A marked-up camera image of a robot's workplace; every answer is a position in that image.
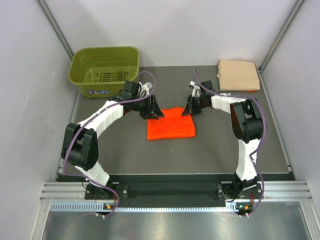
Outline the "orange t shirt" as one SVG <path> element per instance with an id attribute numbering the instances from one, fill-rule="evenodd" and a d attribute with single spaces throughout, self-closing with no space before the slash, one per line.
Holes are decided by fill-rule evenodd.
<path id="1" fill-rule="evenodd" d="M 147 140 L 194 138 L 196 127 L 191 115 L 182 116 L 182 107 L 162 109 L 164 117 L 147 120 Z"/>

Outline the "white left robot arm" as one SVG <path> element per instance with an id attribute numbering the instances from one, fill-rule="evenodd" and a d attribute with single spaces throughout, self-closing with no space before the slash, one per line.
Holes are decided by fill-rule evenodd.
<path id="1" fill-rule="evenodd" d="M 117 95 L 110 97 L 104 105 L 86 120 L 69 123 L 65 129 L 61 158 L 79 170 L 102 198 L 109 198 L 114 191 L 110 175 L 98 161 L 98 138 L 116 120 L 125 114 L 138 112 L 144 120 L 158 120 L 165 115 L 160 110 L 153 94 L 155 84 L 126 81 Z"/>

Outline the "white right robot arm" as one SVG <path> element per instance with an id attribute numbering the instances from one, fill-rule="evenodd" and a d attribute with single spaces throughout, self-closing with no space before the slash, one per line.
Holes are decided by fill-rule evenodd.
<path id="1" fill-rule="evenodd" d="M 230 114 L 231 127 L 238 139 L 238 164 L 231 190 L 223 190 L 222 197 L 245 198 L 257 186 L 255 169 L 258 148 L 264 133 L 263 117 L 258 106 L 248 98 L 234 97 L 229 93 L 213 93 L 211 81 L 197 85 L 189 83 L 192 93 L 182 116 L 198 115 L 204 108 L 213 108 Z"/>

